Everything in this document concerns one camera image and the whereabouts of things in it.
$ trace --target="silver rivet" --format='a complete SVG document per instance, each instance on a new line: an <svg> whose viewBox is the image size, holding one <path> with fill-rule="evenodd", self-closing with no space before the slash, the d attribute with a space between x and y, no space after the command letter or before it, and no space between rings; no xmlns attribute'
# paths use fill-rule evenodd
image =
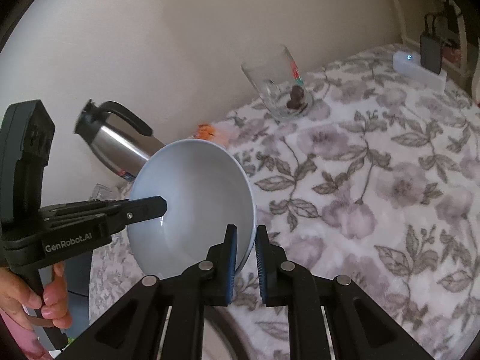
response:
<svg viewBox="0 0 480 360"><path fill-rule="evenodd" d="M153 284L155 284L157 282L157 278L153 275L148 275L148 276L145 276L143 279L142 279L142 284L145 286L145 287L151 287L153 286Z"/></svg>
<svg viewBox="0 0 480 360"><path fill-rule="evenodd" d="M200 262L198 263L198 267L199 267L202 271L209 271L210 269L213 268L213 262L208 261L208 260L206 259L206 260L200 261Z"/></svg>
<svg viewBox="0 0 480 360"><path fill-rule="evenodd" d="M292 261L284 261L282 264L280 264L280 268L282 268L284 271L293 271L295 264L292 263Z"/></svg>
<svg viewBox="0 0 480 360"><path fill-rule="evenodd" d="M350 279L350 277L347 276L346 274L341 274L337 276L337 282L341 286L348 286L352 282L352 279Z"/></svg>

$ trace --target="stainless steel pitcher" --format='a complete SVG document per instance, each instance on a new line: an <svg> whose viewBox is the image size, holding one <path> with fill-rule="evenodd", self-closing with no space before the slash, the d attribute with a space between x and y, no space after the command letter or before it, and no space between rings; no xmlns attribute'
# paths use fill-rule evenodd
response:
<svg viewBox="0 0 480 360"><path fill-rule="evenodd" d="M133 181L150 157L164 146L147 123L112 101L97 107L89 100L74 133L87 142L107 168L127 181Z"/></svg>

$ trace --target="white bowl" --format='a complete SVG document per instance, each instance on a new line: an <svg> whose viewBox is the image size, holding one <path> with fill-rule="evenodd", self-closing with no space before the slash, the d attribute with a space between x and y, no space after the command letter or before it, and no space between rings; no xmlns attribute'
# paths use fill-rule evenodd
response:
<svg viewBox="0 0 480 360"><path fill-rule="evenodd" d="M169 278L206 258L237 226L236 272L254 245L256 209L248 177L221 146L201 139L166 145L143 166L130 200L161 196L162 218L128 226L130 246L143 273Z"/></svg>

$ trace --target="glass cup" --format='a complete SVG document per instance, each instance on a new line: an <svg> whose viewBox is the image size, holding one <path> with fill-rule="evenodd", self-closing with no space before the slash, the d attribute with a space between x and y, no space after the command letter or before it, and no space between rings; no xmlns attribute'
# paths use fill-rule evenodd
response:
<svg viewBox="0 0 480 360"><path fill-rule="evenodd" d="M241 69L278 121L308 113L313 98L286 46L281 44L258 50L242 63Z"/></svg>

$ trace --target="tablecloth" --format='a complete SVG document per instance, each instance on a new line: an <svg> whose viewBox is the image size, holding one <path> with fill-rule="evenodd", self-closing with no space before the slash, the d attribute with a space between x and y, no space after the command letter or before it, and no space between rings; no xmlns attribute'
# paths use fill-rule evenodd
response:
<svg viewBox="0 0 480 360"><path fill-rule="evenodd" d="M256 99L213 125L290 260L351 276L432 356L459 359L480 329L480 110L453 81L437 94L395 73L399 49L303 74L314 105L298 119ZM286 307L262 305L257 276L253 253L226 311L252 357L286 360ZM91 322L141 277L125 231L97 249Z"/></svg>

